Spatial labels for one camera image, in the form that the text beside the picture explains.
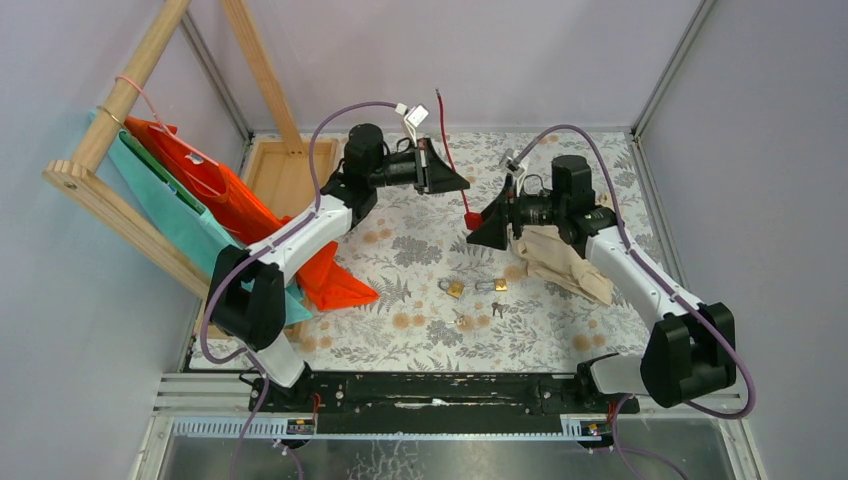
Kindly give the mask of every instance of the wooden rack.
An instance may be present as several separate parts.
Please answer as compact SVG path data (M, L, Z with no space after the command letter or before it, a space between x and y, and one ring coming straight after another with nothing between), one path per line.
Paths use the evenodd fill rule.
M144 86L165 46L176 31L191 0L166 0L153 24L123 70L123 75ZM304 143L286 102L283 88L271 66L246 0L221 0L233 33L247 58L251 72L282 135L280 155L286 161L308 162ZM105 223L153 263L168 272L191 292L205 299L209 277L168 241L145 217L97 177L103 157L136 99L138 91L117 81L109 96L68 160L53 160L42 172L47 182ZM316 163L334 161L336 142L320 142Z

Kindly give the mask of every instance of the floral tablecloth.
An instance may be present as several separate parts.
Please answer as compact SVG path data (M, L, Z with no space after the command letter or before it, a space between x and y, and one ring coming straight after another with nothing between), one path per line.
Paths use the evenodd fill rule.
M623 133L595 133L616 185L628 228L655 260L652 231ZM399 136L387 135L390 145ZM444 157L441 138L433 135ZM471 182L472 211L500 191L497 162L507 148L524 147L532 134L462 133L448 137L457 170ZM583 155L592 166L595 191L607 191L589 147L576 134L548 136L529 155L530 173L550 186L550 161ZM528 190L538 179L527 180ZM313 369L416 371L569 372L584 360L612 351L641 352L648 332L616 291L606 307L553 283L526 276L509 251L465 243L458 192L419 196L411 187L379 190L370 215L339 240L337 261L380 293L364 307L318 313L296 345ZM476 282L505 278L506 292L477 292ZM439 289L440 280L466 285L460 299ZM504 304L503 318L492 303ZM222 356L233 341L210 340ZM195 346L190 368L215 368ZM244 358L218 368L243 369Z

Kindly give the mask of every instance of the wall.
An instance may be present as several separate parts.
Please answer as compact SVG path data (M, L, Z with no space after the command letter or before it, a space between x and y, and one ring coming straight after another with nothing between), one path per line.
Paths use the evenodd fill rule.
M445 97L452 129L562 121L631 125L698 0L255 0L249 2L302 130L365 100ZM218 2L192 14L250 124L275 128ZM350 113L397 125L391 111ZM437 129L433 119L426 124Z
M645 135L692 287L737 318L770 478L842 478L848 8L719 2Z
M126 478L177 364L195 298L40 176L70 155L160 4L0 5L2 478ZM149 91L187 140L236 162L240 139L181 32ZM98 174L127 193L108 160Z

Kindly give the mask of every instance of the orange cloth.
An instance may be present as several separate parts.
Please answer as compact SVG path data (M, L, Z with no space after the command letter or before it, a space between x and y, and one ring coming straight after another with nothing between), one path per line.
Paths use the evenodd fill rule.
M127 117L124 125L174 177L212 212L216 220L245 244L255 243L291 220L265 206L229 168L192 160L191 151L175 142L154 122ZM177 127L168 125L176 133ZM379 294L334 260L339 244L328 243L297 272L298 284L319 310L365 305Z

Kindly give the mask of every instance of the turquoise fabric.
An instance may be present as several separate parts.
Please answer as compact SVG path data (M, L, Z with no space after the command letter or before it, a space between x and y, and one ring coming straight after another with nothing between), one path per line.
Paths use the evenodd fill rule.
M89 122L94 112L89 114ZM122 141L115 139L109 158L138 199L150 222L210 277L215 259L227 245L238 243L215 220L208 209L202 214L180 200L174 190L163 183ZM312 318L300 301L303 294L292 283L286 288L286 325Z

